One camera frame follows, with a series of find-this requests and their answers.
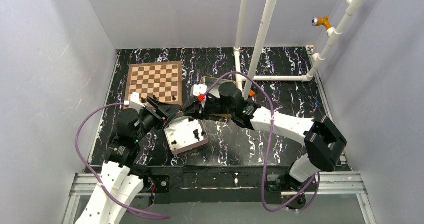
orange valve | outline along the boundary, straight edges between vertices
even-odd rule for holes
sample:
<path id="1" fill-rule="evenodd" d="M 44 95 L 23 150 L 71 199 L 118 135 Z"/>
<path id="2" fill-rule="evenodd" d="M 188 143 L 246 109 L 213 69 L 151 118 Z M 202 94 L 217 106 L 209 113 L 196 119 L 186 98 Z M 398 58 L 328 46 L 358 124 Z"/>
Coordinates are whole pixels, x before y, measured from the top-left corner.
<path id="1" fill-rule="evenodd" d="M 312 20 L 312 26 L 314 26 L 314 27 L 324 26 L 325 28 L 327 28 L 327 30 L 332 28 L 332 26 L 330 25 L 328 16 L 326 16 L 326 17 L 315 17 Z"/>

gray wall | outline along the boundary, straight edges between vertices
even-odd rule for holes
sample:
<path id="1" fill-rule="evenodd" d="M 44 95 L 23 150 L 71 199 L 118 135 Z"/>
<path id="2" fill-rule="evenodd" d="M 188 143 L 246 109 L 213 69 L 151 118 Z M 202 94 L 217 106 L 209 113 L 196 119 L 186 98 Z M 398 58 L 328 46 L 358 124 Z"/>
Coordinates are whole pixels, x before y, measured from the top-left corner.
<path id="1" fill-rule="evenodd" d="M 88 0 L 0 0 L 0 50 L 0 222 L 61 223 L 116 51 Z"/>
<path id="2" fill-rule="evenodd" d="M 423 223 L 424 1 L 366 0 L 320 70 L 377 223 Z M 345 13 L 337 3 L 333 24 Z M 316 49 L 323 48 L 322 34 Z"/>
<path id="3" fill-rule="evenodd" d="M 337 0 L 278 0 L 266 46 L 314 44 Z M 241 0 L 90 0 L 116 49 L 233 47 Z M 241 45 L 255 46 L 266 0 L 248 0 Z"/>

red object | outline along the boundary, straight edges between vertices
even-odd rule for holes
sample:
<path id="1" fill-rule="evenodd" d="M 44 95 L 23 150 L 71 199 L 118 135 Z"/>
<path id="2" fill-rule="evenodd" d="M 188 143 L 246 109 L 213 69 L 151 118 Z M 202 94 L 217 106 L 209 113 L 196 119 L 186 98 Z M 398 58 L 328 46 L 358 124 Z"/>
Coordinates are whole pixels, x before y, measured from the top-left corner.
<path id="1" fill-rule="evenodd" d="M 200 94 L 197 99 L 199 99 L 199 101 L 203 101 L 205 99 L 205 96 L 203 94 Z"/>

purple cable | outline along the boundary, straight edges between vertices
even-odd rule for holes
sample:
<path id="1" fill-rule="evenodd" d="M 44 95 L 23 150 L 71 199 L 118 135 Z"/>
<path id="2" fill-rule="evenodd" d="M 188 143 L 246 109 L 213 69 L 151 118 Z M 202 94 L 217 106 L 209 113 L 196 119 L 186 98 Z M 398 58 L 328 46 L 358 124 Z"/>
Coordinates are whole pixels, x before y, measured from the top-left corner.
<path id="1" fill-rule="evenodd" d="M 87 118 L 85 118 L 85 120 L 81 123 L 81 125 L 78 128 L 78 131 L 76 132 L 76 137 L 75 137 L 75 149 L 76 149 L 76 153 L 78 154 L 79 159 L 81 159 L 81 161 L 84 163 L 84 165 L 90 170 L 91 173 L 93 173 L 93 175 L 95 176 L 95 178 L 97 179 L 97 181 L 101 184 L 103 184 L 102 179 L 100 178 L 100 176 L 96 173 L 96 171 L 90 166 L 90 164 L 84 159 L 83 155 L 81 154 L 80 148 L 78 146 L 78 138 L 80 137 L 80 133 L 81 130 L 83 129 L 84 125 L 86 124 L 86 122 L 92 117 L 94 116 L 94 114 L 98 113 L 99 111 L 106 109 L 106 108 L 110 108 L 110 107 L 114 107 L 114 106 L 121 106 L 123 105 L 123 103 L 115 103 L 115 104 L 109 104 L 106 106 L 103 106 L 97 110 L 95 110 L 93 113 L 91 113 L 89 116 L 87 116 Z M 152 212 L 148 212 L 145 210 L 140 210 L 128 205 L 123 204 L 122 202 L 118 201 L 107 189 L 106 187 L 104 187 L 103 185 L 101 186 L 101 188 L 103 189 L 104 193 L 106 193 L 106 195 L 116 204 L 118 204 L 119 206 L 125 208 L 128 210 L 129 213 L 140 217 L 140 218 L 144 218 L 144 219 L 150 219 L 150 220 L 167 220 L 167 219 L 171 219 L 170 216 L 168 215 L 163 215 L 163 214 L 158 214 L 158 213 L 152 213 Z"/>
<path id="2" fill-rule="evenodd" d="M 257 87 L 257 89 L 260 90 L 263 93 L 263 95 L 265 95 L 265 98 L 270 105 L 271 113 L 272 113 L 272 115 L 274 115 L 274 105 L 273 105 L 273 102 L 271 101 L 271 98 L 267 95 L 267 93 L 265 93 L 265 91 L 255 81 L 253 81 L 252 78 L 250 78 L 246 74 L 238 72 L 238 71 L 230 71 L 230 72 L 222 75 L 220 78 L 218 78 L 218 80 L 215 81 L 215 83 L 203 95 L 206 97 L 206 95 L 212 90 L 212 88 L 214 88 L 215 85 L 217 85 L 224 77 L 232 75 L 232 74 L 242 75 L 243 77 L 245 77 L 246 79 L 251 81 L 252 84 L 254 84 Z M 276 212 L 276 211 L 279 211 L 279 210 L 285 208 L 288 204 L 290 204 L 298 196 L 300 196 L 301 193 L 303 193 L 306 190 L 306 188 L 308 188 L 309 185 L 312 183 L 312 181 L 315 179 L 315 175 L 313 175 L 309 179 L 309 181 L 306 183 L 306 185 L 296 195 L 294 195 L 290 200 L 288 200 L 283 205 L 281 205 L 277 208 L 274 208 L 274 209 L 271 209 L 267 206 L 267 203 L 265 202 L 265 181 L 266 181 L 266 175 L 267 175 L 267 164 L 268 164 L 268 157 L 270 155 L 271 139 L 273 138 L 273 132 L 274 132 L 274 119 L 271 119 L 271 125 L 270 125 L 270 129 L 269 129 L 269 138 L 268 138 L 268 147 L 266 148 L 266 155 L 265 155 L 265 160 L 264 160 L 264 165 L 263 165 L 262 183 L 261 183 L 261 190 L 260 190 L 260 198 L 262 200 L 262 205 L 265 208 L 265 210 L 267 210 L 268 212 Z M 310 200 L 310 202 L 307 205 L 305 205 L 305 207 L 303 207 L 302 209 L 299 209 L 298 211 L 302 211 L 302 210 L 306 209 L 307 207 L 309 207 L 309 205 L 311 205 L 312 201 L 314 201 L 315 197 L 317 196 L 319 186 L 320 186 L 320 174 L 318 173 L 318 184 L 317 184 L 317 187 L 316 187 L 316 190 L 315 190 L 315 193 L 314 193 L 312 199 Z"/>

